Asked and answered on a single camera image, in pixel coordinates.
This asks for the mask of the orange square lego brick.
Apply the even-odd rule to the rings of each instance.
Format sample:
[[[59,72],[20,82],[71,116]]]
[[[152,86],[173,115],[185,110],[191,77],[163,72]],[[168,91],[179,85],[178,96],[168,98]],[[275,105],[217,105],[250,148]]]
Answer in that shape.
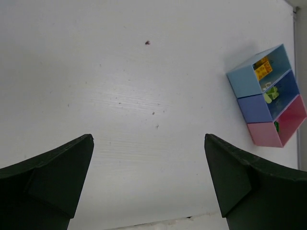
[[[257,69],[259,66],[263,65],[266,61],[268,61],[267,56],[263,57],[262,59],[260,59],[259,61],[255,62],[253,64],[253,68]]]

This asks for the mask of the orange long lego brick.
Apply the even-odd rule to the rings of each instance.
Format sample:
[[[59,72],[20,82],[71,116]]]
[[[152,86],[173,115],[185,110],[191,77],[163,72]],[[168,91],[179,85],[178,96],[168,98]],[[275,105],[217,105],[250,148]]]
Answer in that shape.
[[[272,72],[272,67],[269,61],[264,62],[255,69],[257,80],[260,81]]]

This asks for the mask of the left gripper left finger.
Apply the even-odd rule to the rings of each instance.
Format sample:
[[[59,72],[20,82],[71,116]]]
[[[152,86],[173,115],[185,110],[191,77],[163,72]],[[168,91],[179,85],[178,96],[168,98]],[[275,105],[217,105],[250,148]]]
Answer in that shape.
[[[66,230],[74,218],[94,151],[84,134],[0,170],[2,230]]]

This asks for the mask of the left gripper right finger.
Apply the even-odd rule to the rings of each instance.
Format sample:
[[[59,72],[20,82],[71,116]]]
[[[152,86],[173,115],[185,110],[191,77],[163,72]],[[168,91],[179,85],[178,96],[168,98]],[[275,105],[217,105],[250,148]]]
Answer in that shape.
[[[206,134],[204,149],[221,215],[231,230],[305,230],[307,173]]]

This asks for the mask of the small green lego brick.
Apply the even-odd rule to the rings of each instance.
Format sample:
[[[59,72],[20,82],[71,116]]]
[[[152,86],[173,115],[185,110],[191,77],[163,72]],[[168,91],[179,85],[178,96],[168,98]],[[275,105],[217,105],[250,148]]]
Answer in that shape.
[[[276,131],[279,133],[279,130],[280,130],[279,122],[278,122],[278,121],[275,121],[275,122],[274,122],[274,125],[275,125],[275,128],[276,128]]]

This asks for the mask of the lime lego brick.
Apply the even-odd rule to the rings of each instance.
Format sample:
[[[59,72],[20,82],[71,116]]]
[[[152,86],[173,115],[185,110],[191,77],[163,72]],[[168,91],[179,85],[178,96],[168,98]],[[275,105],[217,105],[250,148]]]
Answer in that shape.
[[[264,93],[263,96],[264,96],[264,100],[267,104],[270,104],[272,102],[271,97],[267,93]]]
[[[273,86],[268,91],[266,91],[266,94],[272,99],[275,100],[279,96],[278,88]]]

